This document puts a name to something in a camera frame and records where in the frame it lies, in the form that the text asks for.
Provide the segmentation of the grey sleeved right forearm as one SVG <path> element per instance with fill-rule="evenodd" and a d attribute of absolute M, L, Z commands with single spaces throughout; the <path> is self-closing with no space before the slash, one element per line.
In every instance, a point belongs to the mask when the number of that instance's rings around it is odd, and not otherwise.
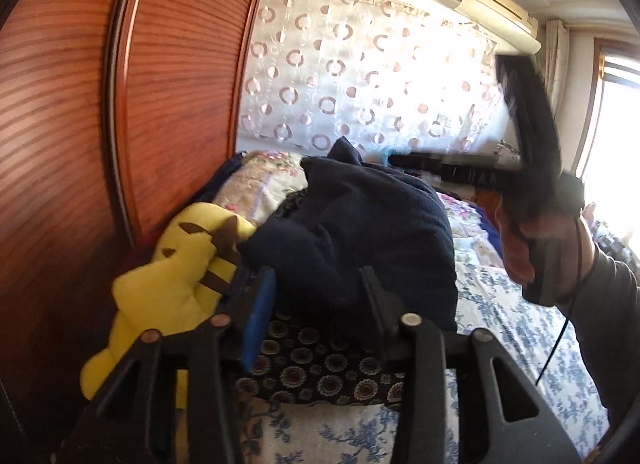
<path fill-rule="evenodd" d="M 616 429 L 639 395 L 639 288 L 623 263 L 601 251 L 564 305 L 596 385 L 608 423 Z"/>

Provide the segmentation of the person right hand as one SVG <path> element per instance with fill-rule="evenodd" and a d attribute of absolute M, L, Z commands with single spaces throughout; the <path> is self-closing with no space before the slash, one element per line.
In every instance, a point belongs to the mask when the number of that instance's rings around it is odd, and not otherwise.
<path fill-rule="evenodd" d="M 554 303 L 567 302 L 579 282 L 590 273 L 596 247 L 586 222 L 560 212 L 544 212 L 538 217 L 517 224 L 506 213 L 502 204 L 496 210 L 496 221 L 506 273 L 517 284 L 525 287 L 535 280 L 535 268 L 530 261 L 529 243 L 533 241 L 559 241 L 561 274 L 553 284 Z"/>

